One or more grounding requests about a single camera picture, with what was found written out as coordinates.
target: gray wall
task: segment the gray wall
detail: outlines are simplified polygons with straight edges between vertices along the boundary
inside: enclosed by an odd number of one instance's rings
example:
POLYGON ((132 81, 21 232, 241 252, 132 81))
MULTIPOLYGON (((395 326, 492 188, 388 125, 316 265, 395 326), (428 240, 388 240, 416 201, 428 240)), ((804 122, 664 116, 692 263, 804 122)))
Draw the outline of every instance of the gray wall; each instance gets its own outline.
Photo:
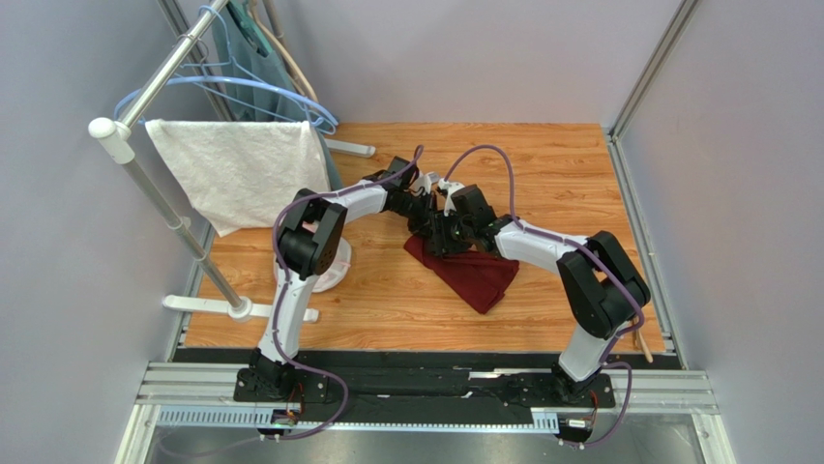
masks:
POLYGON ((609 125, 679 1, 276 3, 344 121, 609 125))
MULTIPOLYGON (((155 2, 4 2, 0 57, 0 450, 6 463, 111 462, 192 261, 86 131, 174 37, 155 2)), ((196 89, 153 112, 212 114, 196 89)), ((143 128, 140 160, 185 213, 143 128)), ((201 219, 195 221, 202 229, 201 219)))
POLYGON ((741 463, 821 462, 824 4, 704 0, 623 147, 741 463))

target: wood surface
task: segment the wood surface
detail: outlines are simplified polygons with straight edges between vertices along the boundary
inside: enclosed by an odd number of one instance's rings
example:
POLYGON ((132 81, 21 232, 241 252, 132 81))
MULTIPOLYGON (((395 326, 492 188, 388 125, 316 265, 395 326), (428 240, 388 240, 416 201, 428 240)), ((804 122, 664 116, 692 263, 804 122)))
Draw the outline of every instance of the wood surface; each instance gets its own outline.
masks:
MULTIPOLYGON (((492 143, 512 158, 515 206, 534 225, 575 235, 599 230, 615 234, 640 269, 617 181, 596 125, 345 124, 334 138, 373 145, 371 159, 335 155, 346 185, 389 165, 393 156, 411 160, 426 150, 422 173, 446 174, 468 148, 492 143)), ((496 214, 508 208, 503 161, 490 151, 467 158, 455 180, 477 184, 496 214)), ((215 240, 212 257, 240 295, 271 304, 275 294, 270 229, 249 229, 215 240)), ((353 247, 352 267, 336 288, 314 294, 320 310, 305 324, 301 346, 323 349, 561 351, 575 327, 560 278, 522 264, 504 299, 481 315, 443 281, 403 250, 406 222, 393 214, 351 222, 343 237, 353 247)), ((221 298, 208 278, 201 297, 221 298)), ((653 352, 664 350, 651 304, 643 333, 653 352)), ((187 346, 255 346, 266 320, 236 324, 225 316, 195 314, 187 346)), ((617 350, 635 351, 630 337, 617 350)))

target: clothing rack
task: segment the clothing rack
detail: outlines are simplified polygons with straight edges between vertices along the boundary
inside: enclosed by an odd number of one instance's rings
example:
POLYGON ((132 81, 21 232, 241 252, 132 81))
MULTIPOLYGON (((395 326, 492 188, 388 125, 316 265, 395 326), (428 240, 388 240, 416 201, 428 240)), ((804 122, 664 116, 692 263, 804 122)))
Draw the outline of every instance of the clothing rack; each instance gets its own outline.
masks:
MULTIPOLYGON (((214 0, 209 5, 211 11, 203 11, 197 21, 186 32, 178 36, 177 44, 166 56, 161 65, 155 70, 132 103, 123 110, 117 121, 109 118, 98 118, 89 123, 89 134, 97 139, 103 148, 109 153, 111 158, 126 170, 135 184, 140 188, 158 213, 165 220, 169 229, 178 236, 184 247, 192 255, 194 261, 203 273, 212 279, 215 286, 225 298, 223 301, 203 300, 179 296, 167 296, 163 299, 163 306, 169 309, 181 311, 203 311, 228 314, 238 322, 244 322, 252 316, 268 317, 271 306, 268 304, 253 304, 247 297, 242 297, 232 288, 226 277, 221 273, 212 261, 200 242, 191 234, 183 219, 178 216, 168 201, 163 197, 157 186, 149 179, 146 172, 135 159, 134 150, 129 144, 132 135, 132 127, 137 123, 158 93, 166 85, 168 80, 175 74, 178 68, 187 60, 192 59, 199 63, 204 58, 198 47, 203 35, 212 26, 217 14, 228 4, 229 0, 214 0)), ((161 0, 161 7, 166 15, 169 24, 173 29, 184 27, 186 19, 183 16, 180 6, 176 0, 161 0)), ((193 67, 198 73, 208 71, 193 67)), ((221 97, 214 97, 214 94, 207 92, 218 115, 223 120, 232 120, 231 112, 228 111, 226 102, 221 97)), ((374 153, 373 147, 355 145, 346 142, 339 142, 345 153, 370 157, 374 153)), ((307 318, 316 319, 316 313, 308 312, 307 318)))

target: maroon cloth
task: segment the maroon cloth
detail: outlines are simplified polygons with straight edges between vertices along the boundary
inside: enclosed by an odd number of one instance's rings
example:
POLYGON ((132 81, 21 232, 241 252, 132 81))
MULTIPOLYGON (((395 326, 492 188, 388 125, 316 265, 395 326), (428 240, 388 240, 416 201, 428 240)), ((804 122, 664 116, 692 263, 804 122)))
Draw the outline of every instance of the maroon cloth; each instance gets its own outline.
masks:
POLYGON ((424 239, 412 236, 403 245, 424 266, 432 269, 458 296, 481 314, 487 314, 504 298, 513 283, 518 262, 495 258, 478 251, 466 251, 449 257, 426 254, 424 239))

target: gray-blue cloth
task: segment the gray-blue cloth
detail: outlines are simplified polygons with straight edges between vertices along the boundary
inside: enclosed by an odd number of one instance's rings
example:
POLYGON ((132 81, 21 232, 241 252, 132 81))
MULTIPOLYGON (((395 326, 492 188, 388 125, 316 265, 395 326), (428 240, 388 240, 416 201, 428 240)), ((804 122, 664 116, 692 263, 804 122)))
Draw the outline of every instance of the gray-blue cloth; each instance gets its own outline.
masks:
MULTIPOLYGON (((241 32, 240 28, 235 24, 234 18, 232 18, 232 15, 227 9, 223 9, 221 16, 228 26, 231 56, 235 57, 237 63, 265 82, 294 92, 295 88, 289 79, 289 74, 286 71, 286 66, 283 64, 280 55, 277 52, 270 53, 268 56, 261 55, 257 52, 256 47, 252 46, 246 37, 244 37, 243 32, 241 32)), ((219 24, 212 26, 212 37, 215 40, 215 46, 218 49, 218 57, 221 62, 229 61, 230 55, 226 43, 226 34, 223 33, 223 28, 219 24)), ((221 72, 226 77, 251 78, 245 72, 231 65, 221 67, 221 72)), ((271 111, 293 121, 307 120, 306 113, 301 110, 297 103, 275 92, 245 85, 228 84, 226 85, 226 95, 255 106, 256 108, 266 109, 267 111, 271 111)), ((282 121, 282 119, 276 118, 271 114, 235 101, 229 101, 229 108, 238 121, 282 121)), ((320 132, 317 135, 320 139, 320 145, 323 147, 323 156, 326 160, 326 172, 329 175, 329 185, 332 190, 342 189, 343 180, 340 178, 340 173, 335 166, 335 162, 332 161, 332 155, 326 146, 326 140, 320 132)))

